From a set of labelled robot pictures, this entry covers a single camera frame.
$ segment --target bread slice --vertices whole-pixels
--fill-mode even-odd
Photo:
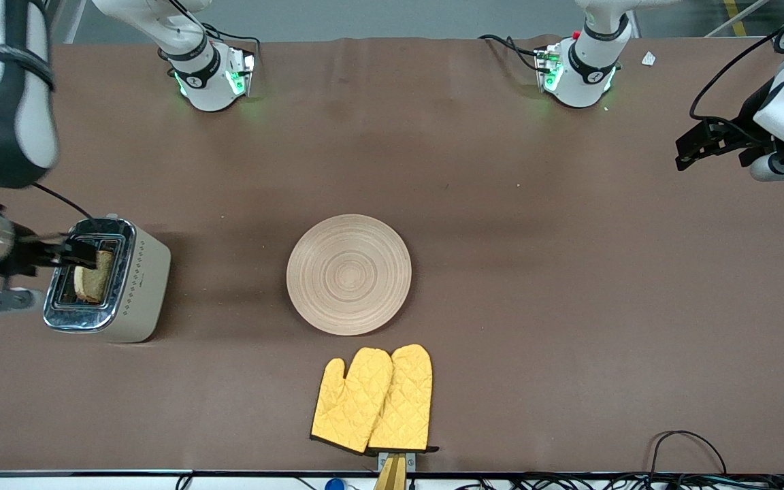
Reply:
[[[111,276],[113,263],[113,253],[100,250],[96,252],[96,269],[75,267],[74,291],[78,294],[78,298],[87,303],[102,303],[105,300],[108,276]]]

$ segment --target oven mitt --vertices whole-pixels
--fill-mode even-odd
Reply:
[[[367,446],[371,453],[432,453],[429,447],[431,359],[422,345],[392,354],[392,385]]]
[[[360,348],[344,370],[343,359],[326,365],[310,438],[362,454],[389,392],[392,359],[385,350]]]

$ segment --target oven mitt thumb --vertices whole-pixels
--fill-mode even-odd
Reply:
[[[422,345],[407,345],[392,354],[392,385],[371,434],[371,453],[432,453],[429,413],[433,374]]]
[[[362,454],[389,392],[392,359],[385,350],[360,348],[344,370],[343,359],[326,365],[310,438]]]

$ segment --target brown table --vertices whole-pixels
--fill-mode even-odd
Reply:
[[[784,472],[784,183],[734,156],[673,164],[691,98],[747,42],[634,41],[582,111],[482,41],[268,44],[258,99],[220,114],[190,109],[154,46],[57,46],[46,184],[154,233],[174,268],[146,344],[0,316],[0,469],[373,468],[308,440],[323,366],[420,342],[442,447],[420,469],[641,470],[687,428],[733,472]],[[745,60],[703,112],[734,114],[779,60]],[[0,201],[39,232],[78,219],[37,191]],[[299,236],[342,213],[414,259],[401,314],[360,338],[307,325],[284,282]],[[716,470],[663,448],[662,470]]]

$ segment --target circular trivet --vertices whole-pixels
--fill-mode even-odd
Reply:
[[[287,266],[295,309],[335,335],[359,335],[389,322],[410,290],[410,254],[394,229],[342,214],[308,230]]]

